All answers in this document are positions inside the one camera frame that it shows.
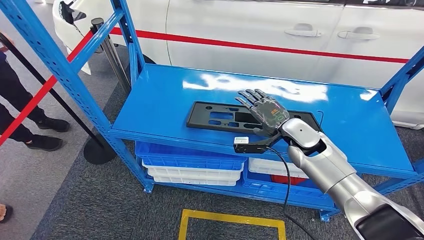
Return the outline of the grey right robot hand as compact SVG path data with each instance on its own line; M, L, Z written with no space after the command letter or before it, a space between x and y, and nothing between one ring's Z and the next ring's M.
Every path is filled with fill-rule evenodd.
M262 137L273 137L279 133L280 127L290 119L289 112L276 99L260 89L246 89L237 92L235 98L261 124L262 128L254 128L253 132Z

